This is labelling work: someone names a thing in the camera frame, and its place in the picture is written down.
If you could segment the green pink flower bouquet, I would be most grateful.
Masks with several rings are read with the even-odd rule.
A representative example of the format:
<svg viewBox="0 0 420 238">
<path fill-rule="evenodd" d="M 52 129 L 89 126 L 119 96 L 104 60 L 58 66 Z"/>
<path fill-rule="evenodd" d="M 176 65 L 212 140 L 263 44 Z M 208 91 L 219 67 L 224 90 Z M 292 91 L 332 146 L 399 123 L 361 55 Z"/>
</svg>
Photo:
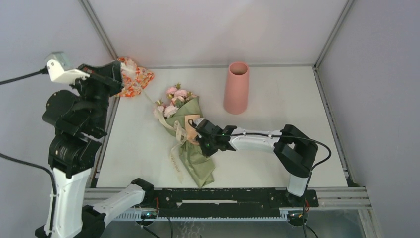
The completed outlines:
<svg viewBox="0 0 420 238">
<path fill-rule="evenodd" d="M 199 105 L 199 96 L 191 91 L 181 88 L 178 83 L 171 86 L 166 91 L 167 102 L 157 100 L 160 112 L 163 112 L 168 124 L 174 125 L 176 120 L 180 121 L 181 126 L 188 133 L 188 141 L 181 145 L 176 152 L 176 161 L 181 162 L 198 187 L 203 187 L 214 182 L 212 175 L 215 164 L 211 157 L 202 155 L 199 143 L 196 141 L 197 132 L 191 126 L 191 123 L 203 117 Z M 175 137 L 175 132 L 165 130 Z"/>
</svg>

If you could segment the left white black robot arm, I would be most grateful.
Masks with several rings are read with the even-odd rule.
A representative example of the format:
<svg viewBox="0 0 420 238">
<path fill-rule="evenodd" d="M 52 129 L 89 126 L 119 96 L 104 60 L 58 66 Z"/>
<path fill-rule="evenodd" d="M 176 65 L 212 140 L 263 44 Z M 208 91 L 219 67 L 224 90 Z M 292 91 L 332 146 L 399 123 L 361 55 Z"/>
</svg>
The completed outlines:
<svg viewBox="0 0 420 238">
<path fill-rule="evenodd" d="M 133 180 L 121 192 L 94 205 L 84 205 L 87 180 L 95 163 L 100 139 L 106 136 L 111 96 L 123 89 L 121 63 L 86 64 L 72 69 L 58 59 L 47 61 L 50 80 L 77 90 L 55 92 L 46 103 L 44 122 L 55 128 L 48 150 L 54 182 L 46 223 L 36 229 L 38 238 L 98 238 L 106 226 L 128 208 L 148 207 L 155 200 L 154 186 Z"/>
</svg>

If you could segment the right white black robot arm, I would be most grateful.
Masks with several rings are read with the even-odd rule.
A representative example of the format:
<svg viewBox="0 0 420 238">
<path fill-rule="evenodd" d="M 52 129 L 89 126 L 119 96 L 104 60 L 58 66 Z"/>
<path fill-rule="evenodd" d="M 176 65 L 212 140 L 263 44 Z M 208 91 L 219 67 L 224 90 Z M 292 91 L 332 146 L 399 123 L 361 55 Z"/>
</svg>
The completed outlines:
<svg viewBox="0 0 420 238">
<path fill-rule="evenodd" d="M 234 125 L 221 128 L 205 118 L 189 119 L 187 123 L 197 132 L 195 140 L 206 157 L 218 151 L 243 150 L 275 155 L 290 174 L 287 202 L 300 206 L 306 200 L 305 191 L 318 145 L 295 126 L 287 124 L 281 130 L 254 131 Z"/>
</svg>

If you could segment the pink cylindrical vase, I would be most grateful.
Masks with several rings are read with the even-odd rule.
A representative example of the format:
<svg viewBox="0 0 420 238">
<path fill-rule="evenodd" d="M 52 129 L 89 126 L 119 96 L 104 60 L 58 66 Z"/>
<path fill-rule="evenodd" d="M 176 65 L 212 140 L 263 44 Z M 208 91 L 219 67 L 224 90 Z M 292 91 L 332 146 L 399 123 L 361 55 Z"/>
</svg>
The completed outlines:
<svg viewBox="0 0 420 238">
<path fill-rule="evenodd" d="M 234 62 L 228 67 L 225 91 L 224 109 L 233 115 L 243 113 L 248 106 L 249 67 L 244 62 Z"/>
</svg>

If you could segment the orange floral crumpled cloth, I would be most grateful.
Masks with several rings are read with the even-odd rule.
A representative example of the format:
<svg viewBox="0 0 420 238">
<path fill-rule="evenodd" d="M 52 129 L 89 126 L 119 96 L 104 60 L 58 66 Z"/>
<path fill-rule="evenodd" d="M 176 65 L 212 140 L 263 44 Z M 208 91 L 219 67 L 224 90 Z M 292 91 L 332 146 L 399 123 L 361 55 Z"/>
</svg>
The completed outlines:
<svg viewBox="0 0 420 238">
<path fill-rule="evenodd" d="M 152 71 L 138 66 L 130 57 L 118 57 L 117 60 L 121 63 L 123 89 L 115 97 L 138 96 L 155 78 Z"/>
</svg>

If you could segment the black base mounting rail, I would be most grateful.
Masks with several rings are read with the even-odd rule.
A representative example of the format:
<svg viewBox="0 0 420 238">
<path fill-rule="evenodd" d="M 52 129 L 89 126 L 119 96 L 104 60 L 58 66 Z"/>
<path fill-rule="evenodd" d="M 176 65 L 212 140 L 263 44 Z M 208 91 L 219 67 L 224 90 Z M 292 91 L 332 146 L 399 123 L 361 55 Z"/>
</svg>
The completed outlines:
<svg viewBox="0 0 420 238">
<path fill-rule="evenodd" d="M 146 195 L 141 208 L 157 208 L 171 218 L 274 218 L 280 210 L 317 208 L 315 190 L 295 197 L 284 188 L 162 188 Z"/>
</svg>

